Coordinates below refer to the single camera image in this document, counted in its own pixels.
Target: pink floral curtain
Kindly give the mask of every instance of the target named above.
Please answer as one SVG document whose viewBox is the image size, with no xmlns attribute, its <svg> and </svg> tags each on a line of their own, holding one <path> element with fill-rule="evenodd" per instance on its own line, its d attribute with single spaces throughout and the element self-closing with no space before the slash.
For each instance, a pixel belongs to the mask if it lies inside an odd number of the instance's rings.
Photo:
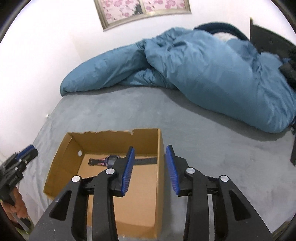
<svg viewBox="0 0 296 241">
<path fill-rule="evenodd" d="M 140 0 L 99 0 L 108 24 L 143 14 Z M 142 0 L 145 11 L 162 9 L 185 9 L 184 0 Z"/>
<path fill-rule="evenodd" d="M 144 0 L 147 12 L 161 9 L 185 8 L 184 0 Z"/>
</svg>

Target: blue gripper pad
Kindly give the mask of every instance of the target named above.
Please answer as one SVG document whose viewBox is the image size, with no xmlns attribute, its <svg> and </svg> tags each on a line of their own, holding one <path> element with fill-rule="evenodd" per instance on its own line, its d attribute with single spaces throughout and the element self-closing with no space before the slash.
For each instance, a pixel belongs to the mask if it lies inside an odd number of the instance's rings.
<svg viewBox="0 0 296 241">
<path fill-rule="evenodd" d="M 126 192 L 128 191 L 129 183 L 131 180 L 131 173 L 133 171 L 133 165 L 135 163 L 135 149 L 132 148 L 129 152 L 128 162 L 126 164 L 126 168 L 122 175 L 122 185 L 121 185 L 121 194 L 123 196 L 126 195 Z"/>
<path fill-rule="evenodd" d="M 17 155 L 17 160 L 19 160 L 20 158 L 24 158 L 26 155 L 28 155 L 28 153 L 30 151 L 32 151 L 33 149 L 35 149 L 35 147 L 33 145 L 29 145 L 27 146 L 24 150 L 22 150 L 18 155 Z"/>
<path fill-rule="evenodd" d="M 173 190 L 175 191 L 176 195 L 179 195 L 180 193 L 179 175 L 176 170 L 174 157 L 175 157 L 175 154 L 173 152 L 173 148 L 171 146 L 167 146 L 165 159 L 168 166 L 168 171 L 170 173 L 170 181 L 172 183 Z"/>
</svg>

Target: window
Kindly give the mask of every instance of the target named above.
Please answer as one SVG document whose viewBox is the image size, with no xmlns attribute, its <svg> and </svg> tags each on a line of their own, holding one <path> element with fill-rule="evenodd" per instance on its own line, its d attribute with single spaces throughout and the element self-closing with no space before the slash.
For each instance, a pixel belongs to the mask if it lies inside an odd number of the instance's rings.
<svg viewBox="0 0 296 241">
<path fill-rule="evenodd" d="M 103 29 L 159 15 L 191 13 L 189 0 L 94 0 Z"/>
</svg>

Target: white wall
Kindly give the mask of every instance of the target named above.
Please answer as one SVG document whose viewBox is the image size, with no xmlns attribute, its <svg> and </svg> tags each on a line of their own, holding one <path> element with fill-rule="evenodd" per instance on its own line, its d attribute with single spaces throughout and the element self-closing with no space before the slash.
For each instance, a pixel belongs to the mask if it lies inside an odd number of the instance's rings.
<svg viewBox="0 0 296 241">
<path fill-rule="evenodd" d="M 6 157 L 0 152 L 0 164 L 5 162 Z"/>
<path fill-rule="evenodd" d="M 0 151 L 9 156 L 32 143 L 61 99 L 59 85 L 67 73 L 110 49 L 210 21 L 232 23 L 249 36 L 250 16 L 296 44 L 270 0 L 189 1 L 192 15 L 149 18 L 103 32 L 93 0 L 32 0 L 0 44 Z"/>
</svg>

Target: watch face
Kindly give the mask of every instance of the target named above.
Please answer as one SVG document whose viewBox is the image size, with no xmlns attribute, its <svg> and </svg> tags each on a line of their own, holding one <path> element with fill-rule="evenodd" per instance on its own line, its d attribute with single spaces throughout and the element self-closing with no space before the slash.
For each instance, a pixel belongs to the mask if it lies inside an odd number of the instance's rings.
<svg viewBox="0 0 296 241">
<path fill-rule="evenodd" d="M 106 167 L 112 167 L 115 161 L 119 158 L 120 158 L 119 156 L 108 156 L 106 158 Z"/>
</svg>

